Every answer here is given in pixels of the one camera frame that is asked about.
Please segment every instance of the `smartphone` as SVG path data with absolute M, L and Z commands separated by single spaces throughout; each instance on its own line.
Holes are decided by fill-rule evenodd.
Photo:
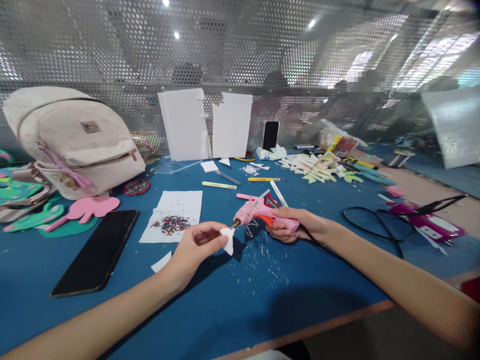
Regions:
M 277 137 L 279 135 L 279 126 L 278 121 L 267 121 L 263 129 L 263 141 L 262 149 L 271 151 L 272 148 L 277 146 Z
M 50 296 L 60 298 L 103 290 L 138 216 L 137 210 L 107 213 Z

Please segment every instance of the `hot glue gun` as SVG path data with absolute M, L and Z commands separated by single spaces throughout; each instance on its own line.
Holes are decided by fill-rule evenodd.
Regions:
M 235 214 L 233 217 L 233 225 L 230 229 L 233 229 L 237 226 L 246 225 L 252 221 L 253 218 L 262 219 L 272 227 L 275 222 L 282 223 L 285 225 L 287 230 L 294 233 L 300 226 L 300 223 L 297 220 L 276 217 L 272 214 L 272 208 L 279 208 L 279 205 L 271 198 L 270 194 L 268 197 L 262 198 L 251 195 L 237 194 L 236 197 L 240 199 L 248 200 Z

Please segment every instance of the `hand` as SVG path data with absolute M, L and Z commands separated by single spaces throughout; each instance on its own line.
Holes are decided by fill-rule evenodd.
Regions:
M 313 236 L 313 238 L 322 245 L 328 246 L 329 242 L 344 237 L 350 232 L 346 227 L 326 218 L 312 214 L 305 209 L 295 209 L 291 207 L 280 207 L 271 211 L 278 218 L 296 219 Z M 273 226 L 265 226 L 271 236 L 280 240 L 282 243 L 292 243 L 298 238 L 310 240 L 308 235 L 301 229 L 291 233 L 281 222 L 274 222 Z
M 173 256 L 164 267 L 176 292 L 180 293 L 185 289 L 202 261 L 225 246 L 229 238 L 220 234 L 220 230 L 224 228 L 228 226 L 208 221 L 185 230 Z

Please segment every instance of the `perforated metal wall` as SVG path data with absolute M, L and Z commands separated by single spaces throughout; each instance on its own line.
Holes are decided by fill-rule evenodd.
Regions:
M 0 101 L 74 88 L 167 154 L 157 93 L 201 87 L 210 134 L 212 103 L 233 92 L 253 95 L 251 149 L 269 120 L 283 146 L 316 143 L 321 118 L 383 131 L 439 76 L 479 84 L 478 25 L 468 9 L 410 1 L 0 0 Z M 385 96 L 347 97 L 347 72 L 367 70 L 383 74 Z M 27 159 L 3 114 L 0 130 L 0 148 Z

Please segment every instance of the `glue stick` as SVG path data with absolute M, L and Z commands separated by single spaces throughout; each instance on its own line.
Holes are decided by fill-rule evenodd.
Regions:
M 333 152 L 337 145 L 339 144 L 340 140 L 342 140 L 342 136 L 337 135 L 333 138 L 333 141 L 331 142 L 330 146 L 328 147 L 329 152 Z

